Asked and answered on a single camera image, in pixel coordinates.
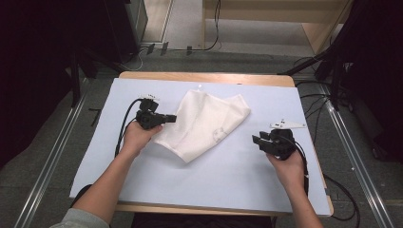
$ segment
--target gray sleeve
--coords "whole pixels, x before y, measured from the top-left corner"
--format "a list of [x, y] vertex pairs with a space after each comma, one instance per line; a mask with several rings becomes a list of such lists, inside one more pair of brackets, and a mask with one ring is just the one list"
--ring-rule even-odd
[[62, 222], [50, 228], [109, 228], [109, 225], [102, 219], [89, 212], [75, 208], [68, 209]]

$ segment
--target human hand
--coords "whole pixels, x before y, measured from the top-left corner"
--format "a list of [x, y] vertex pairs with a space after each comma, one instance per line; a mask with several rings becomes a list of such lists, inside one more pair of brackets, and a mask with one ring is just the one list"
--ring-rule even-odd
[[269, 161], [275, 166], [278, 179], [284, 186], [286, 192], [292, 189], [303, 189], [303, 162], [302, 157], [297, 151], [285, 160], [279, 160], [271, 154], [266, 154]]
[[124, 145], [120, 154], [126, 153], [136, 158], [140, 154], [140, 151], [151, 140], [151, 137], [162, 129], [163, 127], [158, 125], [151, 129], [144, 130], [138, 122], [130, 123], [125, 131]]

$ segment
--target folded fabric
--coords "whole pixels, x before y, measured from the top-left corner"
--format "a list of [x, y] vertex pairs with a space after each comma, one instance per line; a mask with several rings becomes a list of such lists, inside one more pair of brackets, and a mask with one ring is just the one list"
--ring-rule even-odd
[[177, 121], [166, 124], [153, 141], [191, 162], [222, 141], [249, 113], [241, 95], [223, 100], [189, 90], [176, 113]]

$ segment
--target forearm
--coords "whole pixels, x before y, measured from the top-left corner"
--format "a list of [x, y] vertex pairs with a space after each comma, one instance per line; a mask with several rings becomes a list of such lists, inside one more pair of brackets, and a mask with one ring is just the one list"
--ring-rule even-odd
[[303, 188], [294, 187], [286, 191], [293, 207], [294, 219], [298, 228], [323, 227]]
[[124, 152], [113, 160], [103, 175], [97, 179], [73, 208], [87, 211], [110, 223], [120, 192], [134, 157]]

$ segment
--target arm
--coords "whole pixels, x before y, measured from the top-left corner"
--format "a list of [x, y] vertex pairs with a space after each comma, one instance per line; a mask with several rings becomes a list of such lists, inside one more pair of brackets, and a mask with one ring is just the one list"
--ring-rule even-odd
[[275, 166], [278, 179], [290, 199], [297, 227], [323, 227], [305, 194], [303, 163], [299, 153], [294, 152], [286, 161], [280, 161], [270, 154], [266, 154], [266, 156]]
[[87, 211], [109, 224], [131, 163], [151, 137], [162, 128], [159, 125], [150, 130], [143, 130], [137, 122], [131, 123], [125, 132], [124, 145], [119, 155], [103, 175], [74, 203], [73, 208]]

